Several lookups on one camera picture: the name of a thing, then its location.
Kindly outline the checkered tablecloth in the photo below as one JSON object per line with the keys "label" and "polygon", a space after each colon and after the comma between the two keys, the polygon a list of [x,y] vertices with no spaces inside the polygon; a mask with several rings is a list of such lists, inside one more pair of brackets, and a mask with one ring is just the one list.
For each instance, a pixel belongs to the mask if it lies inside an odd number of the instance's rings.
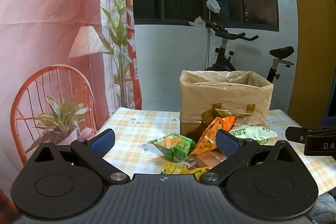
{"label": "checkered tablecloth", "polygon": [[[134,110],[119,108],[99,129],[111,128],[116,140],[114,147],[104,159],[129,176],[135,173],[157,174],[165,158],[149,142],[151,140],[179,133],[179,113],[169,111]],[[304,145],[291,143],[323,194],[335,188],[335,159],[331,156],[305,156]]]}

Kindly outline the black exercise bike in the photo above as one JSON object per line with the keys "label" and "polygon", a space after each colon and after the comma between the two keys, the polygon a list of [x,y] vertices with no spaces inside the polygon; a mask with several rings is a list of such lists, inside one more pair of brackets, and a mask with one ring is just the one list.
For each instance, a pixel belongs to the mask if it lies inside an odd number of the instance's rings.
{"label": "black exercise bike", "polygon": [[284,65],[287,68],[294,67],[294,62],[288,58],[295,53],[293,46],[272,49],[268,52],[268,57],[263,57],[263,51],[250,47],[247,44],[238,45],[234,49],[229,49],[227,44],[236,40],[244,40],[251,43],[259,39],[258,35],[248,37],[245,32],[238,34],[230,33],[227,29],[213,22],[210,19],[205,21],[205,26],[209,32],[221,38],[221,45],[215,48],[217,58],[213,64],[206,64],[207,71],[234,72],[234,71],[254,71],[261,73],[267,81],[272,83],[280,78],[278,67]]}

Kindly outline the green chip bag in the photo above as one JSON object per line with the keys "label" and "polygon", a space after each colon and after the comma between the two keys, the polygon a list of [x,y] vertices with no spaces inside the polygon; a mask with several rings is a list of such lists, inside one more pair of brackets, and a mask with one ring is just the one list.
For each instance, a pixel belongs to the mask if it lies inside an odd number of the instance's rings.
{"label": "green chip bag", "polygon": [[154,145],[166,160],[173,162],[186,160],[196,147],[193,139],[175,133],[148,141],[148,143]]}

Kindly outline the white cloth on pole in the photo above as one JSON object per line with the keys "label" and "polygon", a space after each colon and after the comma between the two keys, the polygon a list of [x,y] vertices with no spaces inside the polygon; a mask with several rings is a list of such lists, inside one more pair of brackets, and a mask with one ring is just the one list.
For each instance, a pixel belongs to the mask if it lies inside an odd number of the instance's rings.
{"label": "white cloth on pole", "polygon": [[206,6],[213,13],[219,14],[221,11],[221,7],[219,6],[219,3],[216,0],[207,0]]}

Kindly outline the orange chip bag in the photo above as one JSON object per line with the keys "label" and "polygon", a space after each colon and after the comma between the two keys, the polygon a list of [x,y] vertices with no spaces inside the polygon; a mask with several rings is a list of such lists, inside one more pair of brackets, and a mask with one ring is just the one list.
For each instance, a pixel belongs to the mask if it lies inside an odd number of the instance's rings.
{"label": "orange chip bag", "polygon": [[212,151],[217,148],[216,134],[220,129],[229,132],[234,126],[237,116],[228,116],[225,118],[216,117],[208,127],[203,131],[195,149],[190,153],[191,156],[197,156],[207,151]]}

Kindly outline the cardboard box with plastic liner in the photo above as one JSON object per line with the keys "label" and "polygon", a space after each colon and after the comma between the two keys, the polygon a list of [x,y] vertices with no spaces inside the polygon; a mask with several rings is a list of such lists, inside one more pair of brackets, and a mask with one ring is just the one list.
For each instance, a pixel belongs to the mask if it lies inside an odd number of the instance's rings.
{"label": "cardboard box with plastic liner", "polygon": [[216,118],[264,125],[273,84],[253,71],[182,71],[179,78],[180,133],[195,141]]}

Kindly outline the brown biscuit pack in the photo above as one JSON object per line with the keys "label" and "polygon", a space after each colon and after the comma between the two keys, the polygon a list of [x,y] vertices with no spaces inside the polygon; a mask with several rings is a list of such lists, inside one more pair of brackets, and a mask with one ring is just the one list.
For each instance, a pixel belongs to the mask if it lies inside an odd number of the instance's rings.
{"label": "brown biscuit pack", "polygon": [[198,167],[209,166],[213,168],[226,160],[227,157],[218,149],[214,149],[212,151],[206,151],[200,155],[194,156],[194,159]]}

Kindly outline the printed fabric backdrop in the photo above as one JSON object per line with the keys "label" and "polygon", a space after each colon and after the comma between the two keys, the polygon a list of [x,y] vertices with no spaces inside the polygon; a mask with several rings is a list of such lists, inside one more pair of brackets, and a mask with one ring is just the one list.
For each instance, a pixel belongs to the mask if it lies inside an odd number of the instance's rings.
{"label": "printed fabric backdrop", "polygon": [[101,28],[101,0],[1,0],[1,200],[22,168],[10,129],[14,98],[33,73],[70,64],[102,77],[102,58],[68,57],[81,26]]}

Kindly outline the yellow snack bag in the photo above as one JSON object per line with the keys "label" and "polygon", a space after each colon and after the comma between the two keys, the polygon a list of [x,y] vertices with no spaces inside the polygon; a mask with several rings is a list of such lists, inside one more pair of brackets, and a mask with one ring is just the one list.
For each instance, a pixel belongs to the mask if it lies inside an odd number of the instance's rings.
{"label": "yellow snack bag", "polygon": [[212,168],[210,166],[205,167],[192,167],[190,170],[175,164],[171,161],[165,161],[163,163],[162,169],[160,171],[160,174],[193,174],[197,180],[199,180],[200,176],[211,170]]}

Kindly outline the pale green snack bag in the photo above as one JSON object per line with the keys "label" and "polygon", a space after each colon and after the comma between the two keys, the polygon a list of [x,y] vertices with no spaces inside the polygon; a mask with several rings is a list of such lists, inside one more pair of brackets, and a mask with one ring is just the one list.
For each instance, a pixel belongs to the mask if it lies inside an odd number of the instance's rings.
{"label": "pale green snack bag", "polygon": [[278,134],[263,126],[237,125],[229,133],[239,139],[252,139],[259,144],[266,144],[270,139],[278,137]]}

